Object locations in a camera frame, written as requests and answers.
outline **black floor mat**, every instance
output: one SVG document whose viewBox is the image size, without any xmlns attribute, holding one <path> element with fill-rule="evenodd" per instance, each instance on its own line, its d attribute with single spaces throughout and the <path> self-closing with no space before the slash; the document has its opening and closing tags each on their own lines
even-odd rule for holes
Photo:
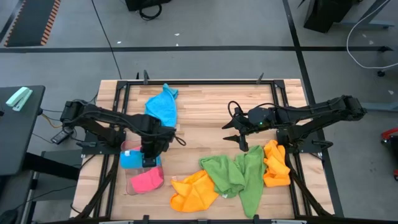
<svg viewBox="0 0 398 224">
<path fill-rule="evenodd" d="M 25 0 L 4 43 L 6 47 L 45 45 L 60 7 L 60 0 Z"/>
</svg>

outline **orange and black tape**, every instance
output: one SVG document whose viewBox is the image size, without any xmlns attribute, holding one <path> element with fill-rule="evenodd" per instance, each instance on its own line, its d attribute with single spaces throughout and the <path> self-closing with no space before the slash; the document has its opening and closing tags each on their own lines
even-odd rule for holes
<svg viewBox="0 0 398 224">
<path fill-rule="evenodd" d="M 14 30 L 15 24 L 18 22 L 19 14 L 20 14 L 20 13 L 22 12 L 22 10 L 24 9 L 25 2 L 26 2 L 26 0 L 24 0 L 24 1 L 22 2 L 21 8 L 19 9 L 19 12 L 18 12 L 18 15 L 16 16 L 16 18 L 15 18 L 15 20 L 14 20 L 14 23 L 12 24 L 12 27 L 11 27 L 11 29 L 10 29 L 10 32 L 8 32 L 8 36 L 7 36 L 7 38 L 6 38 L 6 41 L 4 41 L 4 46 L 5 46 L 5 47 L 7 47 L 7 45 L 8 45 L 8 40 L 10 39 L 10 36 L 11 36 L 11 34 L 12 34 L 12 31 Z"/>
<path fill-rule="evenodd" d="M 55 22 L 55 17 L 57 16 L 58 10 L 60 8 L 61 1 L 60 0 L 55 0 L 54 5 L 52 6 L 52 10 L 49 15 L 49 20 L 47 21 L 47 24 L 45 25 L 44 33 L 42 36 L 42 41 L 40 42 L 41 45 L 45 45 L 47 41 L 49 40 L 50 33 L 52 26 L 54 25 Z"/>
</svg>

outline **blue cloth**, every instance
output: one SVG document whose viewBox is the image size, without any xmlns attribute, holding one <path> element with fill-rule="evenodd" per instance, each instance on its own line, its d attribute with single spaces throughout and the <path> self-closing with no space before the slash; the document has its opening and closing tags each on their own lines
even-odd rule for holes
<svg viewBox="0 0 398 224">
<path fill-rule="evenodd" d="M 123 169 L 139 169 L 142 168 L 142 153 L 138 150 L 129 150 L 130 155 L 126 151 L 120 152 L 120 166 Z M 161 166 L 160 156 L 156 157 L 156 166 Z"/>
<path fill-rule="evenodd" d="M 178 90 L 164 84 L 163 92 L 150 98 L 145 104 L 145 114 L 159 118 L 162 121 L 162 126 L 175 127 L 177 124 L 177 106 L 175 105 L 177 96 Z"/>
</svg>

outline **white cable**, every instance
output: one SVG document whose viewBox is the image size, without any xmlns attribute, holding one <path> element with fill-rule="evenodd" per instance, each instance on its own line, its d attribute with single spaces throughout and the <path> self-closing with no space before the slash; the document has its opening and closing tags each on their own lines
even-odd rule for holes
<svg viewBox="0 0 398 224">
<path fill-rule="evenodd" d="M 362 21 L 364 21 L 365 19 L 367 19 L 369 16 L 373 15 L 377 10 L 379 10 L 381 7 L 383 7 L 383 6 L 384 6 L 385 4 L 387 4 L 388 2 L 389 2 L 389 1 L 386 0 L 386 1 L 385 1 L 383 4 L 381 4 L 375 11 L 369 13 L 369 15 L 367 15 L 365 18 L 363 18 L 363 19 L 361 19 L 359 22 L 357 22 L 357 23 L 354 25 L 354 27 L 351 29 L 351 31 L 349 32 L 349 34 L 348 34 L 348 36 L 347 36 L 347 44 L 346 44 L 346 46 L 347 46 L 347 52 L 348 52 L 349 56 L 351 56 L 351 58 L 353 58 L 354 61 L 355 61 L 359 66 L 361 66 L 361 67 L 363 67 L 363 68 L 368 68 L 368 69 L 386 69 L 386 68 L 391 68 L 391 67 L 394 67 L 394 66 L 398 65 L 398 63 L 395 63 L 395 64 L 393 64 L 393 65 L 388 65 L 388 66 L 384 66 L 384 67 L 367 67 L 367 66 L 364 66 L 364 65 L 360 64 L 360 63 L 354 58 L 354 56 L 351 54 L 351 52 L 349 52 L 349 50 L 348 50 L 348 41 L 349 41 L 349 37 L 351 36 L 351 33 L 353 32 L 353 30 L 355 29 L 355 27 L 358 26 L 358 24 L 360 24 Z"/>
</svg>

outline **cloth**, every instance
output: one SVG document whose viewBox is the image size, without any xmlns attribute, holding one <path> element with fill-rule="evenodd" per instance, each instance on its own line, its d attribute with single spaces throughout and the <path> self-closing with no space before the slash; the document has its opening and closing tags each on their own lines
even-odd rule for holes
<svg viewBox="0 0 398 224">
<path fill-rule="evenodd" d="M 139 169 L 142 168 L 141 147 L 120 152 L 120 166 L 123 169 Z M 161 166 L 162 160 L 160 156 L 156 157 L 156 166 Z"/>
<path fill-rule="evenodd" d="M 149 171 L 130 178 L 131 185 L 137 194 L 153 191 L 163 184 L 163 169 L 153 167 Z"/>
<path fill-rule="evenodd" d="M 199 160 L 215 183 L 215 191 L 226 198 L 239 194 L 245 215 L 253 218 L 258 208 L 264 184 L 262 175 L 264 151 L 253 146 L 248 153 L 241 153 L 232 161 L 226 156 L 211 156 Z"/>
<path fill-rule="evenodd" d="M 264 147 L 266 158 L 264 163 L 268 168 L 263 175 L 267 187 L 286 186 L 290 184 L 290 169 L 285 164 L 285 147 L 278 146 L 275 140 L 269 141 Z"/>
<path fill-rule="evenodd" d="M 149 114 L 162 121 L 162 126 L 175 127 L 177 124 L 177 106 L 175 99 L 178 90 L 163 85 L 163 92 L 152 97 L 145 104 L 145 114 Z"/>
<path fill-rule="evenodd" d="M 205 170 L 198 171 L 183 181 L 171 180 L 177 191 L 170 199 L 172 209 L 179 212 L 206 210 L 216 200 L 214 183 Z"/>
</svg>

